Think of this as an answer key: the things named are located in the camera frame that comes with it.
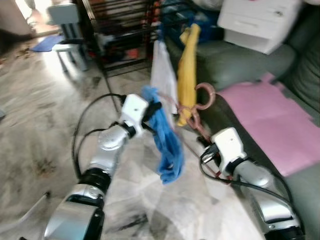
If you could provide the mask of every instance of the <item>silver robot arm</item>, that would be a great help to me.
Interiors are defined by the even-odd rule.
[[[211,137],[211,141],[213,145],[208,146],[202,155],[204,163],[214,160],[224,176],[231,176],[234,181],[258,186],[285,198],[286,193],[277,187],[275,176],[247,157],[243,143],[233,127],[219,131]],[[267,240],[304,239],[300,221],[288,201],[244,185],[240,189],[249,200]]]
[[[104,130],[85,172],[58,205],[44,233],[45,240],[98,240],[105,214],[106,193],[125,144],[142,134],[142,119],[148,107],[143,98],[129,94],[121,109],[119,124]]]

